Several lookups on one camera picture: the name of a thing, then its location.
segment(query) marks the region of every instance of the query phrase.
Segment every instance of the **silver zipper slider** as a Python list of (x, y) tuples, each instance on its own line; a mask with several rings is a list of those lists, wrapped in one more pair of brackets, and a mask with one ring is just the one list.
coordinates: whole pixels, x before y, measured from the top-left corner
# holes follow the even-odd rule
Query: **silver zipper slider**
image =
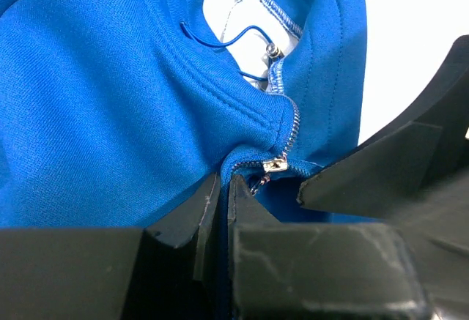
[(283, 157), (276, 157), (272, 160), (266, 160), (262, 162), (262, 167), (264, 168), (264, 172), (269, 174), (270, 172), (279, 172), (285, 171), (288, 169), (288, 162), (285, 156)]

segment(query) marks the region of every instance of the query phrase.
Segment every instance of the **blue cord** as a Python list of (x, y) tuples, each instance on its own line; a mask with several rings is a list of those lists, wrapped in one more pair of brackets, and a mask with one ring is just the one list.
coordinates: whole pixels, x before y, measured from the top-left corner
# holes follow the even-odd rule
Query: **blue cord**
[[(199, 37), (197, 37), (192, 31), (191, 29), (189, 29), (189, 26), (186, 22), (181, 22), (180, 23), (181, 25), (181, 29), (184, 31), (184, 33), (189, 37), (191, 38), (192, 40), (195, 40), (197, 42), (199, 42), (200, 44), (202, 45), (205, 45), (209, 48), (226, 48), (226, 47), (229, 47), (230, 45), (233, 45), (235, 44), (242, 36), (244, 36), (244, 34), (251, 30), (251, 29), (255, 29), (257, 30), (258, 32), (260, 32), (260, 34), (262, 34), (262, 36), (265, 38), (265, 40), (267, 40), (267, 43), (273, 43), (273, 41), (271, 40), (271, 38), (267, 35), (267, 33), (264, 32), (263, 29), (261, 29), (260, 27), (258, 26), (255, 26), (255, 25), (251, 25), (251, 26), (248, 26), (246, 27), (245, 29), (243, 29), (235, 38), (233, 38), (232, 40), (230, 40), (229, 42), (226, 42), (226, 43), (210, 43), (210, 42), (207, 42)], [(245, 77), (249, 77), (249, 78), (252, 78), (253, 80), (256, 80), (256, 81), (260, 81), (260, 82), (267, 82), (268, 81), (268, 78), (266, 77), (258, 77), (258, 76), (255, 76), (255, 75), (251, 75), (250, 73), (247, 73), (247, 72), (243, 72), (243, 71), (240, 71), (240, 74), (245, 76)]]

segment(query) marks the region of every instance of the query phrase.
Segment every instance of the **drawstring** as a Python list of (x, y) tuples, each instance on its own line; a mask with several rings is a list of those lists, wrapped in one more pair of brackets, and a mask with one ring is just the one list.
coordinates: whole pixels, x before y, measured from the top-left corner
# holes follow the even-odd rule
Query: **drawstring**
[[(251, 26), (248, 26), (246, 27), (245, 29), (243, 29), (235, 38), (233, 38), (232, 40), (230, 40), (229, 42), (225, 42), (225, 43), (210, 43), (210, 42), (207, 42), (199, 37), (197, 37), (192, 31), (191, 29), (189, 29), (189, 26), (186, 22), (181, 22), (180, 23), (181, 25), (181, 29), (182, 31), (189, 37), (191, 38), (192, 40), (195, 40), (197, 42), (199, 42), (200, 44), (202, 45), (205, 45), (209, 48), (226, 48), (226, 47), (229, 47), (230, 45), (233, 45), (235, 44), (247, 31), (251, 30), (251, 29), (255, 29), (257, 30), (260, 34), (262, 34), (262, 36), (265, 38), (265, 40), (267, 41), (267, 47), (266, 47), (266, 51), (267, 51), (267, 54), (269, 56), (269, 67), (270, 65), (272, 64), (272, 61), (275, 61), (276, 59), (279, 59), (283, 56), (282, 52), (280, 51), (280, 49), (278, 49), (278, 47), (273, 44), (273, 41), (272, 39), (268, 36), (267, 33), (265, 33), (265, 31), (263, 29), (261, 29), (260, 27), (258, 26), (255, 26), (255, 25), (251, 25)], [(243, 72), (243, 71), (240, 71), (240, 74), (245, 76), (245, 77), (249, 77), (249, 78), (252, 78), (253, 80), (256, 80), (256, 81), (260, 81), (260, 82), (266, 82), (268, 81), (268, 78), (266, 77), (258, 77), (258, 76), (255, 76), (255, 75), (251, 75), (250, 73), (247, 73), (247, 72)]]

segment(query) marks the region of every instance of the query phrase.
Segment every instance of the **white surface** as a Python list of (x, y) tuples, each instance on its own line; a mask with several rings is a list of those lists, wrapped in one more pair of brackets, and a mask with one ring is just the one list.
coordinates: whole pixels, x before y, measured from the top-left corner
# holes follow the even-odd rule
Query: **white surface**
[[(221, 41), (255, 24), (285, 53), (297, 44), (259, 0), (204, 0), (203, 10)], [(366, 0), (366, 11), (368, 51), (360, 143), (403, 112), (430, 82), (453, 42), (469, 34), (469, 0)], [(229, 51), (241, 70), (265, 75), (265, 41), (256, 31)]]
[(366, 11), (360, 143), (403, 112), (469, 34), (469, 0), (366, 0)]
[[(288, 55), (298, 43), (259, 0), (204, 0), (203, 11), (208, 25), (221, 42), (228, 42), (246, 27), (256, 25), (267, 33), (284, 55)], [(228, 50), (240, 70), (266, 77), (266, 45), (258, 31), (250, 30)], [(256, 86), (255, 81), (246, 80)]]

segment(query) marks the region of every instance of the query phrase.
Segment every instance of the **blue fabric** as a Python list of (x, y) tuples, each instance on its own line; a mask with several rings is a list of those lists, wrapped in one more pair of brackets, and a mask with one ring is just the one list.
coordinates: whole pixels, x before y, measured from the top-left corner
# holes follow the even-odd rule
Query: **blue fabric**
[[(273, 1), (303, 33), (281, 81), (312, 174), (357, 142), (365, 4)], [(226, 189), (236, 163), (282, 152), (290, 101), (182, 33), (217, 41), (202, 2), (0, 0), (0, 226), (147, 226), (209, 173)]]

